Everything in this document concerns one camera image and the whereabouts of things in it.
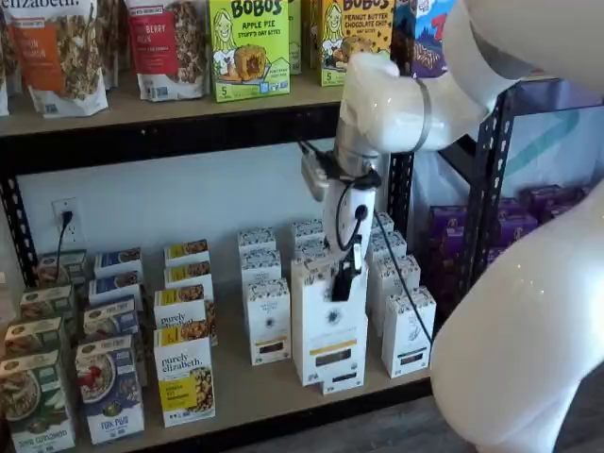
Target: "granola package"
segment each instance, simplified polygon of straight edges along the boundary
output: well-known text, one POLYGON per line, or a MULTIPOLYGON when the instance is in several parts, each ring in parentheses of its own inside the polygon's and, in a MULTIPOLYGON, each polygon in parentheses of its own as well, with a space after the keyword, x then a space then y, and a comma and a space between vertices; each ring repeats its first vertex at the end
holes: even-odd
POLYGON ((194 99, 207 92, 206 0, 126 0, 141 99, 194 99))
POLYGON ((96 0, 7 0, 3 7, 37 112, 62 118, 107 107, 96 0))

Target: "green box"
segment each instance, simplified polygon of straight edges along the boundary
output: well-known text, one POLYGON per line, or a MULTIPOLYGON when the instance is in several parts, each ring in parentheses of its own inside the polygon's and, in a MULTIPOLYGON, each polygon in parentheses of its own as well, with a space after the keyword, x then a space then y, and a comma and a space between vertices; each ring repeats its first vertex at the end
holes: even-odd
POLYGON ((290 92, 288 0, 209 0, 217 102, 290 92))
POLYGON ((302 0, 289 0, 290 73, 302 72, 302 0))

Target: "wooden floor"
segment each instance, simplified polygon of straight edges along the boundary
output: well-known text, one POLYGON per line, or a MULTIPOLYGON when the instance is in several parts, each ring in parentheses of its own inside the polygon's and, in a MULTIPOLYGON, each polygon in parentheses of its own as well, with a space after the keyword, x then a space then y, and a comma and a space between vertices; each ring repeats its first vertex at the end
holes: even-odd
MULTIPOLYGON (((581 384, 556 451, 604 453, 604 367, 581 384)), ((470 453, 476 450, 448 427, 434 400, 424 398, 231 453, 283 452, 470 453)))

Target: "electrical outlet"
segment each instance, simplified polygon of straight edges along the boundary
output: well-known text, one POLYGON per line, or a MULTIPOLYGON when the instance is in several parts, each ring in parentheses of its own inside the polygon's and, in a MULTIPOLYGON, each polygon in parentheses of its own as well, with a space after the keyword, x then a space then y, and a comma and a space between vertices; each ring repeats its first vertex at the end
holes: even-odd
POLYGON ((63 228, 63 219, 61 214, 66 210, 70 210, 74 214, 72 221, 67 226, 67 229, 65 229, 65 234, 63 235, 63 245, 77 244, 84 246, 86 237, 84 236, 84 229, 82 228, 82 219, 80 217, 77 198, 64 198, 62 200, 56 200, 53 201, 52 205, 59 234, 63 228))

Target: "black cable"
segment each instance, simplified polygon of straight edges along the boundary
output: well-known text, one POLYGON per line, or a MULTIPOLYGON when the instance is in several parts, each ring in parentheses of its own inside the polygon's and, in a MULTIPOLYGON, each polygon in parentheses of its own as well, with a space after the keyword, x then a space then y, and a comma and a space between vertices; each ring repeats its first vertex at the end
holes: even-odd
POLYGON ((65 235, 65 230, 67 226, 70 224, 72 219, 74 218, 74 214, 70 210, 66 210, 60 214, 63 220, 63 227, 60 230, 59 234, 59 247, 57 247, 57 272, 55 275, 55 283, 59 281, 59 268, 60 268, 60 249, 63 246, 63 236, 65 235))
POLYGON ((381 234, 384 236, 384 241, 386 243, 386 246, 388 247, 388 252, 390 253, 390 258, 393 260, 394 268, 396 269, 398 278, 400 279, 400 282, 403 284, 403 290, 405 290, 405 294, 407 295, 407 298, 409 299, 411 306, 413 307, 413 311, 415 311, 415 316, 417 317, 419 324, 422 326, 422 329, 424 330, 424 334, 426 335, 426 338, 428 338, 430 345, 432 345, 432 336, 428 333, 428 329, 426 328, 426 325, 424 324, 422 317, 419 315, 419 311, 417 310, 417 307, 415 306, 415 302, 413 302, 413 298, 411 297, 409 288, 407 288, 407 283, 405 283, 405 278, 403 278, 403 274, 400 272, 400 268, 398 267, 398 262, 396 261, 396 257, 394 256, 393 248, 390 246, 390 241, 388 240, 388 236, 386 236, 386 230, 384 229, 384 225, 381 224, 381 220, 379 220, 378 212, 375 210, 374 210, 374 217, 376 217, 377 224, 379 225, 379 229, 381 229, 381 234))

